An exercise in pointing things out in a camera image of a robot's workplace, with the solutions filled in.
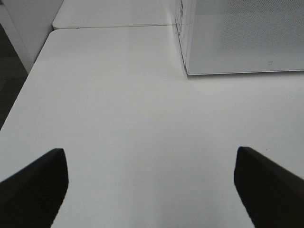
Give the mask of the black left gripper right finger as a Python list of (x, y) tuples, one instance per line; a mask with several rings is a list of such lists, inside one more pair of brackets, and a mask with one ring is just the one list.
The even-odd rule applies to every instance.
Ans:
[(304, 226), (304, 180), (256, 150), (238, 148), (234, 185), (254, 227)]

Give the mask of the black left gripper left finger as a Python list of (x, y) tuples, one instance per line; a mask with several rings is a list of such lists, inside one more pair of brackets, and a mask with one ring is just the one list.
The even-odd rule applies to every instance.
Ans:
[(0, 226), (51, 227), (68, 185), (65, 151), (52, 149), (0, 183)]

